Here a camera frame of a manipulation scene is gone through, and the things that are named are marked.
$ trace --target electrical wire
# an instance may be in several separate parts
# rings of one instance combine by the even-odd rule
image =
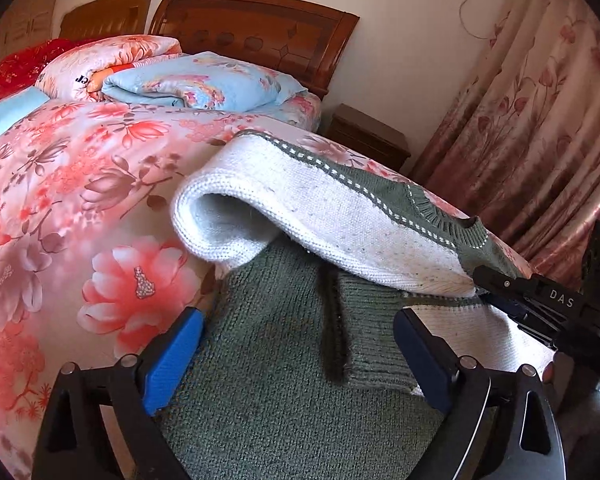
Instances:
[[[464,0],[461,4],[460,7],[458,7],[458,17],[460,18],[460,23],[462,25],[462,28],[464,28],[464,31],[471,36],[472,38],[475,38],[476,40],[490,40],[491,38],[481,38],[480,36],[476,36],[475,34],[473,34],[472,32],[469,32],[469,29],[466,28],[466,25],[464,24],[464,19],[462,18],[462,8],[464,7],[464,4],[467,3],[469,0]]]

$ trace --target wooden wardrobe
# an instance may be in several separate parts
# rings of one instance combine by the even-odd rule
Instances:
[[[51,39],[56,0],[14,0],[0,18],[0,60]]]

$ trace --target wall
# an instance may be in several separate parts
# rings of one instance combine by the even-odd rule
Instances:
[[[56,0],[54,35],[68,10],[91,0]],[[463,0],[308,0],[360,16],[324,100],[341,102],[402,131],[414,163],[476,63],[484,41],[461,28]],[[160,0],[152,0],[148,23]],[[502,0],[469,0],[469,30],[488,36]]]

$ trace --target blue gripper pad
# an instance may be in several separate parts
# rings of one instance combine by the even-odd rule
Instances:
[[[158,409],[169,403],[198,348],[204,321],[202,312],[188,308],[180,314],[167,333],[158,336],[167,338],[166,346],[144,375],[142,403],[150,416],[154,416]]]

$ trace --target light blue towel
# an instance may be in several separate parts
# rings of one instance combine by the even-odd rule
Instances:
[[[213,52],[121,70],[102,85],[104,95],[123,103],[226,112],[281,104],[304,90],[287,74]]]
[[[33,86],[29,86],[14,95],[1,99],[0,136],[21,118],[30,114],[47,101],[49,101],[49,97]]]

